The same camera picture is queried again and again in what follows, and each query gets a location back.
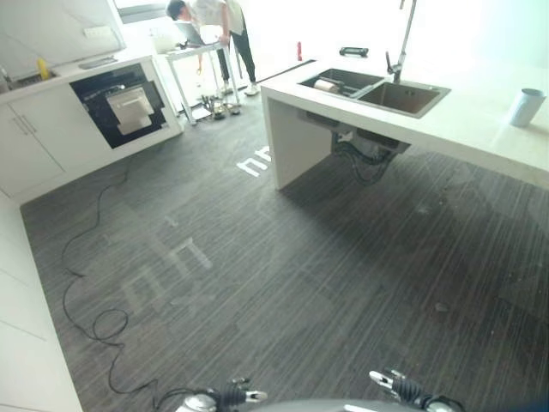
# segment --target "faucet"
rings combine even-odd
[[[9,77],[8,72],[4,67],[2,67],[2,65],[0,65],[0,74],[9,88],[11,86],[11,77]]]
[[[408,36],[410,35],[410,27],[412,26],[413,13],[415,12],[415,3],[416,3],[416,0],[412,0],[412,8],[410,9],[410,16],[408,17],[406,34],[404,35],[404,41],[402,42],[401,55],[398,57],[397,64],[391,64],[389,52],[388,51],[385,52],[385,59],[387,60],[387,72],[390,75],[395,75],[393,79],[394,83],[401,82],[402,66],[404,65],[404,59],[406,58],[406,44],[408,42]],[[402,10],[403,7],[404,7],[404,0],[401,0],[400,9]]]

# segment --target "countertop edge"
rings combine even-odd
[[[22,99],[31,94],[41,93],[46,90],[49,90],[50,88],[62,86],[66,83],[76,82],[78,80],[85,79],[91,76],[96,76],[101,73],[105,73],[107,71],[120,69],[130,64],[136,64],[136,63],[152,60],[153,58],[153,54],[150,53],[150,54],[143,54],[141,56],[134,56],[132,58],[125,58],[111,64],[105,64],[105,65],[88,69],[88,70],[83,70],[78,68],[78,64],[81,64],[87,60],[95,60],[95,59],[104,58],[107,56],[102,56],[102,57],[99,56],[91,59],[82,60],[76,63],[64,64],[62,66],[59,66],[58,68],[52,67],[51,70],[55,72],[56,70],[60,70],[60,69],[62,70],[64,67],[67,67],[67,66],[74,66],[73,70],[75,72],[69,73],[66,75],[56,76],[47,81],[42,81],[30,86],[26,86],[24,88],[18,88],[16,90],[12,90],[10,92],[0,94],[0,105],[8,104],[11,101]]]

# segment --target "human hand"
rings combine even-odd
[[[229,36],[227,36],[226,34],[222,34],[219,37],[219,41],[222,45],[229,45],[229,43],[231,42],[231,38]]]

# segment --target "sneaker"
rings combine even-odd
[[[232,86],[229,85],[229,82],[224,82],[223,86],[221,86],[221,95],[225,96],[227,94],[232,94],[232,93],[234,93],[232,91]]]
[[[257,83],[252,83],[250,86],[248,86],[244,93],[247,96],[255,96],[259,93],[259,86],[257,86]]]

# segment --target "double sink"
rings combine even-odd
[[[342,98],[413,118],[423,117],[450,91],[421,83],[393,83],[385,77],[338,69],[326,70],[300,84],[314,88],[318,80],[337,85],[336,95]]]

